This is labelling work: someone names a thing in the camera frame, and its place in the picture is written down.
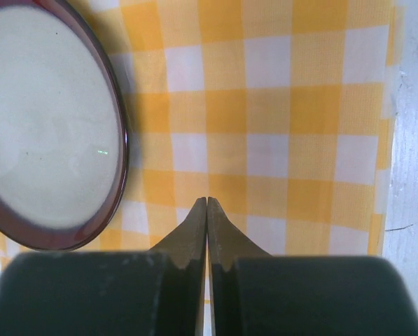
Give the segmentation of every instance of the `yellow gingham tablecloth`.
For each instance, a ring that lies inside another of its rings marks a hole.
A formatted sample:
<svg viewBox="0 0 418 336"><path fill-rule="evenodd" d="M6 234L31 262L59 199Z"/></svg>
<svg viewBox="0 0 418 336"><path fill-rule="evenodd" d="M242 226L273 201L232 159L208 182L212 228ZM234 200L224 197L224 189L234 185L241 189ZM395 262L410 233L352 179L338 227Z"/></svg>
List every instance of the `yellow gingham tablecloth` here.
<svg viewBox="0 0 418 336"><path fill-rule="evenodd" d="M201 196L273 254L378 254L394 0L73 0L133 124L127 190L84 249L147 249ZM0 234L0 269L21 246Z"/></svg>

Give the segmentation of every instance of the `tablecloth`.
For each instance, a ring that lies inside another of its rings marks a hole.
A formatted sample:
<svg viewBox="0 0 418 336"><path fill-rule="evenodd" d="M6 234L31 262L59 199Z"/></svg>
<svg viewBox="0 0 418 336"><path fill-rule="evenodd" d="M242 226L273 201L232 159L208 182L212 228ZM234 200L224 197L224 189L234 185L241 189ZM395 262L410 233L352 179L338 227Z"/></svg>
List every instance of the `tablecloth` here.
<svg viewBox="0 0 418 336"><path fill-rule="evenodd" d="M270 253L381 253L394 1L70 1L133 129L123 201L83 249L147 249L210 195ZM0 234L0 270L25 249Z"/></svg>

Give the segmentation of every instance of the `bowl rim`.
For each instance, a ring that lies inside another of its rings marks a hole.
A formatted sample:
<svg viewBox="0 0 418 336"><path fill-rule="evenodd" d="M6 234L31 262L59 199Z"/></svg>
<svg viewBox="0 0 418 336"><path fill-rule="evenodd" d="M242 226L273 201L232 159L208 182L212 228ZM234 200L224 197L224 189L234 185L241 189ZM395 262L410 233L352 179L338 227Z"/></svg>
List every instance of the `bowl rim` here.
<svg viewBox="0 0 418 336"><path fill-rule="evenodd" d="M48 229L21 217L0 199L0 232L34 250L70 251L96 238L109 224L120 204L129 169L129 123L115 71L102 44L87 22L65 0L0 0L0 8L33 6L65 23L90 51L111 93L119 131L119 154L115 178L100 209L87 221L67 229Z"/></svg>

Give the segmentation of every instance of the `white table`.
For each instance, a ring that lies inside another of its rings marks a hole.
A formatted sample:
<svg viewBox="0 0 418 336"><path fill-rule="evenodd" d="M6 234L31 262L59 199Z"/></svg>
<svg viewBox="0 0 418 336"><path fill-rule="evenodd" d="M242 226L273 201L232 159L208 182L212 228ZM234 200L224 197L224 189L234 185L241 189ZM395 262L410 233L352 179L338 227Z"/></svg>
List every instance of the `white table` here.
<svg viewBox="0 0 418 336"><path fill-rule="evenodd" d="M403 275L418 308L418 0L402 0L405 44L383 256ZM387 231L396 228L404 230Z"/></svg>

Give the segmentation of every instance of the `white liquid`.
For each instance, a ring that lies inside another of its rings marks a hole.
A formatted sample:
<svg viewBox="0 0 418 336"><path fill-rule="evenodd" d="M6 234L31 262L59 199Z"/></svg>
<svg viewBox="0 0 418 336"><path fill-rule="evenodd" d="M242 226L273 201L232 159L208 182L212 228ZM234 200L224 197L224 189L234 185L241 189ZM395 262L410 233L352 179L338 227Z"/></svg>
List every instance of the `white liquid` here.
<svg viewBox="0 0 418 336"><path fill-rule="evenodd" d="M0 198L45 228L80 225L111 188L118 137L106 81L70 28L0 9Z"/></svg>

